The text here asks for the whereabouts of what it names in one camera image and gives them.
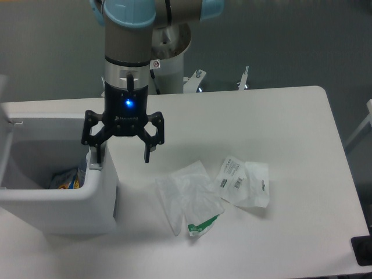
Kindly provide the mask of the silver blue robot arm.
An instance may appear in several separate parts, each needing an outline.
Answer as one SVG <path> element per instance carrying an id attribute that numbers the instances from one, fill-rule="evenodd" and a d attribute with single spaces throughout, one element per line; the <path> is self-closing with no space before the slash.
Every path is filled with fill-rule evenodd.
<path id="1" fill-rule="evenodd" d="M 105 28 L 104 111 L 85 112 L 81 142 L 96 150 L 112 136 L 138 136 L 145 144 L 144 161 L 164 144 L 161 112 L 146 113 L 153 32 L 190 21 L 217 17 L 224 1 L 90 1 Z"/>

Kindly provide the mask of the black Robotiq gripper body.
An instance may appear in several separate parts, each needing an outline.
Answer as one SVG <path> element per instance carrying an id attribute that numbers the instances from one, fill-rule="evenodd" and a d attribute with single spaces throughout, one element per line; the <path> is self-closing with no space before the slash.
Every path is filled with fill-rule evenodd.
<path id="1" fill-rule="evenodd" d="M 102 137 L 150 137 L 145 130 L 149 121 L 146 113 L 148 86 L 129 91 L 105 83 L 104 99 Z"/>

